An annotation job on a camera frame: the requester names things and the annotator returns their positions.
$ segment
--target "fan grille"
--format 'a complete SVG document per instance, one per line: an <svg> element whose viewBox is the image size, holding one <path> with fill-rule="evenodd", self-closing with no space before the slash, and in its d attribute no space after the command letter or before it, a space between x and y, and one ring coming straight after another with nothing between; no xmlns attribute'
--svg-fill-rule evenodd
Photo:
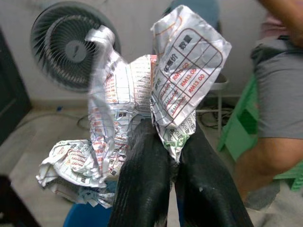
<svg viewBox="0 0 303 227"><path fill-rule="evenodd" d="M61 2L43 11L31 33L32 51L43 73L61 87L86 92L98 49L84 39L90 29L101 25L114 32L114 49L120 52L114 27L93 8L78 2Z"/></svg>

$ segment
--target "dark door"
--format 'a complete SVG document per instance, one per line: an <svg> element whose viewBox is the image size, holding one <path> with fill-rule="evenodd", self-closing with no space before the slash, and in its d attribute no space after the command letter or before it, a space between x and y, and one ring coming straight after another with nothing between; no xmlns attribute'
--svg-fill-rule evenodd
<svg viewBox="0 0 303 227"><path fill-rule="evenodd" d="M29 98L0 30L0 144L30 109Z"/></svg>

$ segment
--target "blue bucket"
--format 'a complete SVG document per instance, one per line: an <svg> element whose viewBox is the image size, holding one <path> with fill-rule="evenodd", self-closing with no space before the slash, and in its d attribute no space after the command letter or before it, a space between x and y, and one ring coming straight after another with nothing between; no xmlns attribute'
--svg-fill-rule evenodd
<svg viewBox="0 0 303 227"><path fill-rule="evenodd" d="M74 204L67 214L63 227L107 227L111 208L101 205Z"/></svg>

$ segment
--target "printed receipt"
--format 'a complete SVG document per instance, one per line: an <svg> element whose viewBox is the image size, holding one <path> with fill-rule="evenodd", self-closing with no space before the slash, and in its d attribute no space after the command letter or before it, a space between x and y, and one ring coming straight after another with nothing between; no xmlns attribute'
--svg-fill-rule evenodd
<svg viewBox="0 0 303 227"><path fill-rule="evenodd" d="M178 162L195 132L195 109L210 90L231 50L214 28L186 6L152 27L159 58L151 93L153 122Z"/></svg>

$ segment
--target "floor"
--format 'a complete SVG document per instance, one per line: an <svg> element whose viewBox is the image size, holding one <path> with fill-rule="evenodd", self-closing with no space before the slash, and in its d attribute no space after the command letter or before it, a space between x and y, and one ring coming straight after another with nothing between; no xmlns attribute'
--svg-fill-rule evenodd
<svg viewBox="0 0 303 227"><path fill-rule="evenodd" d="M50 191L43 191L35 178L38 166L48 156L53 145L60 140L89 138L88 130L76 123L87 110L61 111L69 116L53 115L52 111L33 111L23 120L35 118L13 132L0 147L0 173L10 176L12 184L30 211L43 227L60 227L71 208L71 203ZM213 148L218 143L217 130L203 127ZM233 160L226 151L219 154L232 172ZM275 200L261 210L248 209L255 227L301 227L303 223L303 190L291 192L284 181L278 182L280 192ZM170 194L169 227L179 227L176 195Z"/></svg>

